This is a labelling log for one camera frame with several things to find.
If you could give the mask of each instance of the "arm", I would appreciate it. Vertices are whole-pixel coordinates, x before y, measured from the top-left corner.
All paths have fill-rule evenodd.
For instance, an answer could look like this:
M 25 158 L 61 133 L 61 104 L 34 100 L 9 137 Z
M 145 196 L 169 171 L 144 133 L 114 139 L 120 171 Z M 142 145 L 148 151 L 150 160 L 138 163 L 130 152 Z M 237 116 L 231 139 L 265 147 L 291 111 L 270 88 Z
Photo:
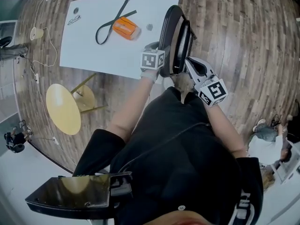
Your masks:
M 229 149 L 235 158 L 247 157 L 243 139 L 227 119 L 219 105 L 213 107 L 204 106 L 216 137 L 223 142 L 224 146 Z
M 148 70 L 147 72 L 157 74 L 158 71 Z M 127 142 L 139 121 L 153 84 L 153 80 L 142 77 L 123 108 L 114 114 L 106 130 Z

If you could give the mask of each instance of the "person sitting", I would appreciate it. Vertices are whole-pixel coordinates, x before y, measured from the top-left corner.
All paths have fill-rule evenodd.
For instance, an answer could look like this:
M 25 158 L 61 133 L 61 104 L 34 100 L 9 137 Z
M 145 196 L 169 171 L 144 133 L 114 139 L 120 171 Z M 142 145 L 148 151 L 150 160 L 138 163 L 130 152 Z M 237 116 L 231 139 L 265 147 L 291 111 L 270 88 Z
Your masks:
M 271 165 L 276 161 L 288 162 L 292 153 L 288 148 L 283 149 L 283 127 L 277 125 L 277 130 L 266 125 L 266 120 L 261 119 L 253 127 L 248 153 L 251 157 L 258 158 L 263 165 Z
M 5 133 L 4 139 L 6 141 L 7 149 L 18 153 L 24 150 L 24 143 L 30 139 L 30 134 L 32 133 L 30 130 L 26 130 L 15 134 L 16 130 L 17 128 L 14 127 L 11 133 Z
M 13 45 L 11 47 L 0 47 L 0 61 L 15 59 L 20 55 L 25 56 L 28 48 L 25 44 Z

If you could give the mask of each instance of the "table leg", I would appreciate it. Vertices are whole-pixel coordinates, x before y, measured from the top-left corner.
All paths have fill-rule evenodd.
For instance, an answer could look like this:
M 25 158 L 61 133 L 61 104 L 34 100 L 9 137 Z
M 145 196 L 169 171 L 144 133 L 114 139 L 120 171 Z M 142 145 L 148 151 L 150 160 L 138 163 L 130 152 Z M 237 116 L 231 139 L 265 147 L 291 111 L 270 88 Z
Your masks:
M 94 110 L 98 110 L 98 109 L 102 109 L 102 108 L 105 108 L 106 106 L 102 106 L 102 107 L 94 107 L 92 109 L 88 109 L 88 110 L 84 110 L 82 112 L 80 112 L 80 114 L 84 114 L 84 113 L 89 113 L 89 112 L 92 112 Z
M 93 75 L 91 75 L 91 76 L 89 76 L 87 79 L 85 79 L 82 83 L 80 83 L 77 87 L 75 87 L 75 88 L 71 91 L 71 94 L 75 93 L 80 87 L 82 87 L 85 83 L 88 82 L 88 80 L 92 79 L 95 75 L 96 75 L 96 73 L 94 73 Z

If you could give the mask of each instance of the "table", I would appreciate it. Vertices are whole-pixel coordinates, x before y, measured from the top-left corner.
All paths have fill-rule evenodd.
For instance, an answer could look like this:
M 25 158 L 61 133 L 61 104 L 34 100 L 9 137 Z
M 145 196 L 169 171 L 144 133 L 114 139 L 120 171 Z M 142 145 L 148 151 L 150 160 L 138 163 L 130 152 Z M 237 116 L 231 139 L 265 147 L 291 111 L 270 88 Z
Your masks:
M 85 85 L 95 75 L 88 77 L 72 91 L 60 84 L 52 84 L 48 88 L 47 109 L 52 121 L 63 133 L 75 135 L 81 127 L 81 114 L 105 107 L 95 107 L 94 93 Z
M 128 19 L 142 29 L 140 37 L 130 41 L 112 31 L 107 42 L 98 45 L 97 29 L 116 17 L 124 1 L 77 0 L 70 3 L 62 36 L 60 66 L 140 78 L 140 52 L 146 45 L 159 41 L 165 14 L 169 7 L 178 5 L 179 0 L 129 0 L 121 15 L 137 11 Z M 68 25 L 78 15 L 81 18 Z M 147 30 L 149 24 L 153 25 L 151 31 Z M 109 26 L 101 29 L 99 41 L 105 39 L 108 30 Z

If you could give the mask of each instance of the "black shirt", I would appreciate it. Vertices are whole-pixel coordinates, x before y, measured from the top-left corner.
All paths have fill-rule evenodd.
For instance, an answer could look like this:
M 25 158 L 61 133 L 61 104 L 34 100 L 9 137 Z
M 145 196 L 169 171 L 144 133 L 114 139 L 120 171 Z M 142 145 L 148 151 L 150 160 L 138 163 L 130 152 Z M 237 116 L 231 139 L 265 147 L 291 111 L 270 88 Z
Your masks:
M 255 224 L 263 201 L 258 159 L 235 159 L 206 125 L 203 107 L 170 107 L 170 101 L 159 100 L 146 108 L 126 145 L 117 135 L 96 130 L 74 175 L 91 175 L 109 164 L 117 173 L 138 157 L 126 168 L 134 198 L 118 210 L 117 224 L 141 225 L 180 206 L 214 224 L 228 224 L 234 211 L 240 211 L 235 222 Z

